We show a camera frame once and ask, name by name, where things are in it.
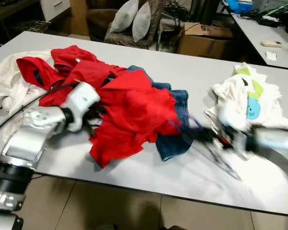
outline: clothing pile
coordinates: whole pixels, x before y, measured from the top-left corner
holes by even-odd
[[[278,101],[282,96],[279,87],[266,83],[267,76],[246,63],[235,66],[235,73],[212,87],[218,96],[217,106],[205,113],[216,121],[217,109],[227,104],[233,109],[230,118],[237,129],[247,129],[251,124],[288,128],[288,119],[283,117]]]
[[[156,142],[164,161],[190,147],[178,135],[178,127],[188,124],[186,91],[172,91],[167,83],[153,82],[141,68],[106,64],[77,46],[4,59],[0,63],[0,108],[13,114],[46,91],[80,81],[95,88],[106,111],[98,117],[102,123],[89,139],[93,143],[90,154],[101,167],[138,153],[146,141]],[[72,90],[48,94],[39,105],[60,106]],[[21,126],[22,118],[17,116],[5,128],[5,140]]]

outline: drawer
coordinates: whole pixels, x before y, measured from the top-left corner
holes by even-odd
[[[47,22],[70,8],[70,0],[41,0],[40,4]]]

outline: cardboard box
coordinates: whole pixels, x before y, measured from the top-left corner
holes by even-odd
[[[185,23],[179,54],[206,58],[231,59],[236,42],[228,27]]]

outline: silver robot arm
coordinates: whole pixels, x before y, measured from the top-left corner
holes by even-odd
[[[24,124],[0,154],[0,229],[21,229],[22,219],[10,212],[21,209],[25,190],[46,150],[47,140],[66,128],[73,132],[81,129],[83,115],[99,100],[95,89],[81,82],[61,108],[37,107],[25,111]]]

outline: blue jeans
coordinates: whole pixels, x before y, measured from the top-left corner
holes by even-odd
[[[127,68],[127,71],[135,71],[141,69],[145,72],[143,68],[137,66],[130,66]],[[188,92],[186,90],[172,90],[172,87],[169,83],[158,83],[154,82],[148,75],[147,77],[152,81],[152,87],[157,89],[168,89],[173,98],[176,100],[175,111],[179,120],[181,121],[182,126],[189,126],[189,117],[188,117]],[[167,161],[174,156],[185,153],[189,148],[188,144],[180,135],[178,136],[165,136],[158,134],[156,141],[156,146],[163,161]]]

